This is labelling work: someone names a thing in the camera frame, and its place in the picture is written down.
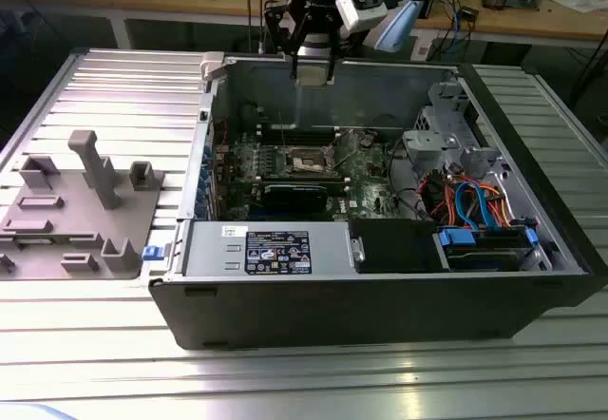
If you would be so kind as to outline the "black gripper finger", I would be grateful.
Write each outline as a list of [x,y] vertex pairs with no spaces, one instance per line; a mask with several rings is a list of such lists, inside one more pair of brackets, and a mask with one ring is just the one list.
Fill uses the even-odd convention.
[[337,61],[341,58],[340,28],[341,18],[337,10],[328,10],[325,14],[325,27],[329,39],[330,53],[326,81],[333,79]]
[[[298,52],[303,46],[312,25],[311,4],[304,0],[290,0],[286,4],[273,4],[264,11],[264,18],[273,46],[278,52],[291,57],[292,79],[297,77]],[[288,14],[294,23],[289,31],[280,25]]]

